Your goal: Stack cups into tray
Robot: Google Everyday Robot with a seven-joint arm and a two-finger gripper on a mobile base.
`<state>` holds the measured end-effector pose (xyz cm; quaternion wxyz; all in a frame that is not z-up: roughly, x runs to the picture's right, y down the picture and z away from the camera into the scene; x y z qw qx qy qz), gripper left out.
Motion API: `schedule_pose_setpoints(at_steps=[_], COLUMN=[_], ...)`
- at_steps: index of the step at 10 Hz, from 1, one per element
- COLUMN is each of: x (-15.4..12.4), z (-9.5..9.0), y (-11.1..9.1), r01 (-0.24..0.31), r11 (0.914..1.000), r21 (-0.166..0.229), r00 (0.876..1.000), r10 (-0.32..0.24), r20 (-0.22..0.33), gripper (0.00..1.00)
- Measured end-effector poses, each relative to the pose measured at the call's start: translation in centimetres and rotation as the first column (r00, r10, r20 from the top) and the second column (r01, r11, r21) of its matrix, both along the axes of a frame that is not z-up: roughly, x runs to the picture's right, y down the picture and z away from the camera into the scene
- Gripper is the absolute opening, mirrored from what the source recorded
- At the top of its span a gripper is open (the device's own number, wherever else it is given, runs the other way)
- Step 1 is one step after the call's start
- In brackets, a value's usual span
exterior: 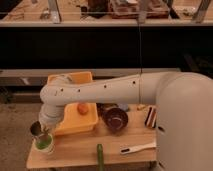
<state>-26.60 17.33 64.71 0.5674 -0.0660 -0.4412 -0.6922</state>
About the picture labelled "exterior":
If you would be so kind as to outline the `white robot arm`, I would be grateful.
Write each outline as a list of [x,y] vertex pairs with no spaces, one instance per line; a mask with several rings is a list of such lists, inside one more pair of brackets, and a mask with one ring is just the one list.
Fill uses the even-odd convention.
[[213,79],[193,72],[140,73],[74,84],[66,74],[40,92],[42,126],[62,121],[69,103],[154,104],[156,171],[213,171]]

